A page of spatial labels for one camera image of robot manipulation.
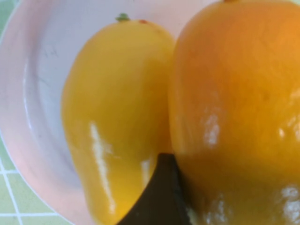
bowl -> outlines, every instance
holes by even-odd
[[[120,13],[177,37],[214,0],[23,0],[0,45],[0,131],[28,185],[76,225],[92,225],[60,120],[60,96],[76,55]]]

tiled surface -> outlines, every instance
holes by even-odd
[[[0,35],[19,0],[0,0]],[[23,181],[0,139],[0,225],[70,225]]]

plate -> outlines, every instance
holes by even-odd
[[[0,45],[0,130],[16,168],[51,208],[92,225],[60,120],[60,96],[86,41],[120,13],[175,37],[212,0],[23,0]]]

yellow mango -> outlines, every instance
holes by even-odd
[[[66,140],[99,225],[138,200],[160,152],[170,152],[167,83],[174,39],[145,20],[121,18],[95,34],[65,83]]]

green tile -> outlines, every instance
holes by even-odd
[[[70,225],[61,217],[23,217],[22,222],[23,225]]]
[[[15,213],[15,208],[6,187],[3,175],[0,175],[0,213]]]
[[[53,212],[32,192],[19,174],[7,176],[20,213]]]
[[[10,157],[8,156],[8,153],[5,150],[5,147],[3,145],[3,142],[0,138],[0,158],[2,160],[2,163],[4,165],[4,169],[6,170],[15,170],[14,164],[11,162]]]
[[[20,225],[17,217],[0,217],[1,225]]]
[[[13,0],[0,0],[0,35],[13,9]]]

